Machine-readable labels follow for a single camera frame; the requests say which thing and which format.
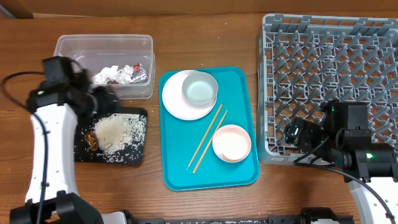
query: wooden tabletop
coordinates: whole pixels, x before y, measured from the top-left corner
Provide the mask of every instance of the wooden tabletop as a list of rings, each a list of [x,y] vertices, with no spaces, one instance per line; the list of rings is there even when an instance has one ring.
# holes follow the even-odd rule
[[[398,17],[398,12],[323,12],[331,16]],[[245,187],[174,192],[162,178],[159,78],[165,72],[234,65],[247,78],[253,121],[257,109],[256,34],[263,14],[218,16],[103,17],[0,21],[0,77],[41,71],[65,34],[149,34],[156,54],[156,84],[149,100],[123,101],[143,107],[149,124],[139,167],[75,163],[80,196],[101,213],[128,209],[137,218],[246,218],[298,214],[303,207],[330,207],[338,215],[358,210],[348,184],[337,174],[293,166],[261,164],[257,182]],[[42,77],[20,77],[9,90],[24,101]],[[0,223],[24,204],[33,160],[28,113],[0,96]]]

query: crumpled paper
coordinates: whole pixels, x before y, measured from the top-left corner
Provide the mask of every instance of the crumpled paper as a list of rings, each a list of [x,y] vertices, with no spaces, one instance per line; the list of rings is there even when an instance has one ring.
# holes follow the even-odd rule
[[[118,70],[118,66],[105,67],[101,72],[91,78],[93,84],[133,84],[142,83],[148,80],[148,73],[141,63],[135,66],[126,65]]]

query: dish rack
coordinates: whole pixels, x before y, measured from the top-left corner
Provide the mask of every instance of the dish rack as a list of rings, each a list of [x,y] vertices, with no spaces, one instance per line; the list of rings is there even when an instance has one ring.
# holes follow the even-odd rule
[[[265,15],[256,57],[260,161],[291,165],[303,152],[284,142],[285,126],[295,117],[319,123],[320,103],[333,99],[367,103],[372,142],[398,151],[397,27],[397,19]]]

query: wooden chopstick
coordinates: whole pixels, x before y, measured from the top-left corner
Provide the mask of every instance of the wooden chopstick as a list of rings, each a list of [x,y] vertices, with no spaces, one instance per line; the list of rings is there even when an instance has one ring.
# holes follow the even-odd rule
[[[203,157],[205,156],[205,154],[206,154],[206,152],[207,152],[207,149],[209,148],[209,146],[210,146],[210,144],[211,144],[211,141],[213,140],[214,134],[216,134],[216,132],[217,132],[218,128],[220,127],[221,123],[223,122],[224,117],[225,117],[225,115],[226,115],[227,112],[228,112],[228,110],[225,111],[224,116],[221,118],[220,122],[218,123],[217,128],[215,129],[213,135],[211,136],[211,139],[209,140],[209,143],[207,144],[206,149],[205,149],[205,150],[203,151],[203,153],[201,154],[201,157],[200,157],[200,159],[199,159],[199,161],[198,161],[198,163],[197,163],[197,166],[196,166],[195,169],[193,170],[192,174],[195,174],[195,172],[197,171],[197,169],[198,169],[198,167],[199,167],[199,165],[200,165],[200,163],[201,163],[201,160],[202,160]]]
[[[218,115],[218,113],[220,112],[220,110],[221,110],[222,107],[223,107],[223,105],[220,105],[220,107],[218,108],[217,113],[214,115],[214,118],[213,118],[213,120],[211,121],[209,127],[207,128],[207,131],[206,131],[204,137],[201,139],[200,144],[199,144],[197,150],[195,151],[194,155],[192,156],[191,162],[189,162],[188,168],[191,166],[191,164],[192,164],[193,159],[195,158],[195,156],[197,156],[198,151],[199,151],[199,149],[201,148],[201,145],[202,145],[203,142],[205,141],[205,138],[206,138],[207,134],[209,133],[209,131],[210,131],[210,129],[211,129],[211,127],[212,127],[214,121],[216,120],[216,117],[217,117],[217,115]]]

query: black tray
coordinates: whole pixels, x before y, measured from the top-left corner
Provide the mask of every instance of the black tray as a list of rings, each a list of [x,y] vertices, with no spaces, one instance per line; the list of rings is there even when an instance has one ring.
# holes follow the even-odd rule
[[[147,130],[147,118],[148,112],[144,108],[131,108],[131,107],[119,107],[114,113],[125,113],[125,114],[139,114],[140,119],[146,120],[144,144]],[[94,130],[95,124],[104,117],[110,116],[109,114],[97,115],[95,118],[88,121],[79,121],[75,131],[75,149],[74,156],[75,162],[103,162],[112,164],[139,164],[142,161],[144,154],[144,145],[134,147],[132,145],[126,146],[124,149],[115,152],[112,155],[105,155],[102,149],[99,147],[97,151],[91,151],[90,146],[85,141],[85,133]]]

